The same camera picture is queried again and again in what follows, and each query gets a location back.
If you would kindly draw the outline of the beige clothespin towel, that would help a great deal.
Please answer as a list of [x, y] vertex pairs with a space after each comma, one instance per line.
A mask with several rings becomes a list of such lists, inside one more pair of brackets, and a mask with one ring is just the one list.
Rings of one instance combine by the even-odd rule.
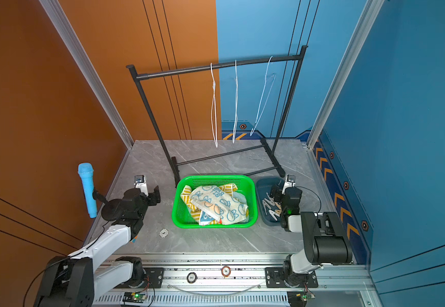
[[276, 214], [275, 212], [269, 212], [268, 213], [269, 219], [273, 221], [274, 223], [279, 223], [281, 221], [281, 217], [279, 214]]
[[272, 210], [272, 203], [268, 201], [268, 199], [262, 199], [262, 207], [265, 211]]

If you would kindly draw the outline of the white wire hanger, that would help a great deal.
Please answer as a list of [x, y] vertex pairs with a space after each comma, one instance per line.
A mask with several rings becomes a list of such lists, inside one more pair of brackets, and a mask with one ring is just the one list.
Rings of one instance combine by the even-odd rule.
[[238, 70], [237, 70], [237, 60], [235, 60], [235, 116], [233, 123], [233, 132], [232, 132], [232, 143], [234, 144], [236, 141], [236, 130], [238, 126]]
[[213, 72], [213, 63], [210, 64], [210, 73], [212, 77], [212, 102], [211, 102], [211, 111], [210, 111], [210, 121], [212, 128], [212, 138], [216, 148], [219, 147], [219, 138], [218, 138], [218, 119], [217, 119], [217, 100], [216, 100], [216, 81]]
[[267, 62], [267, 66], [265, 69], [265, 75], [264, 75], [263, 89], [262, 89], [262, 93], [260, 96], [260, 100], [259, 100], [259, 104], [258, 104], [258, 108], [257, 108], [257, 114], [255, 117], [253, 128], [250, 131], [250, 136], [252, 136], [255, 133], [255, 131], [257, 130], [257, 127], [258, 127], [258, 125], [262, 119], [262, 116], [265, 112], [265, 109], [267, 107], [268, 100], [269, 100], [270, 94], [272, 92], [272, 88], [274, 87], [276, 74], [275, 73], [273, 73], [271, 75], [268, 74], [272, 60], [273, 60], [273, 57], [271, 56]]

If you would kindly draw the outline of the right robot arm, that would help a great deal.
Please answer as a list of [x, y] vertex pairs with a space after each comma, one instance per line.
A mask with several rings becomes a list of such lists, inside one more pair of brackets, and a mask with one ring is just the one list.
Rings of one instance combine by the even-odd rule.
[[279, 278], [286, 286], [306, 287], [311, 282], [316, 288], [317, 269], [352, 263], [352, 246], [336, 212], [301, 211], [302, 190], [295, 186], [281, 189], [274, 185], [270, 197], [281, 206], [281, 227], [301, 234], [303, 240], [303, 249], [288, 255], [283, 262]]

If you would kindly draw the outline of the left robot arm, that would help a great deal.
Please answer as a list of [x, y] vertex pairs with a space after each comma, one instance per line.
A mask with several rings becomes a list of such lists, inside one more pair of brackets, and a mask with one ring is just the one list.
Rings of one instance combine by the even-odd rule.
[[82, 249], [47, 263], [39, 274], [41, 283], [34, 306], [91, 306], [118, 285], [147, 285], [147, 273], [139, 257], [119, 257], [106, 269], [99, 267], [139, 234], [148, 208], [161, 202], [159, 188], [147, 193], [132, 188], [121, 199], [111, 201], [98, 191], [93, 191], [92, 197], [104, 203], [102, 217], [109, 228]]

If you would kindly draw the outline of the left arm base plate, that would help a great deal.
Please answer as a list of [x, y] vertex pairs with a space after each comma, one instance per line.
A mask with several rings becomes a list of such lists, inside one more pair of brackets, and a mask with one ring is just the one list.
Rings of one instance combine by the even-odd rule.
[[163, 267], [143, 267], [143, 279], [135, 284], [125, 282], [115, 286], [114, 289], [145, 289], [151, 287], [160, 289], [164, 280]]

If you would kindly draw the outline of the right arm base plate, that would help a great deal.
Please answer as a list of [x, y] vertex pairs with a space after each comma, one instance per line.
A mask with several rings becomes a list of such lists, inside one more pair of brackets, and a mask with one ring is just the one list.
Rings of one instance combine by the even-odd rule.
[[265, 268], [266, 286], [271, 289], [277, 288], [318, 288], [318, 278], [315, 272], [311, 274], [297, 274], [291, 272], [290, 269], [283, 267], [266, 267]]

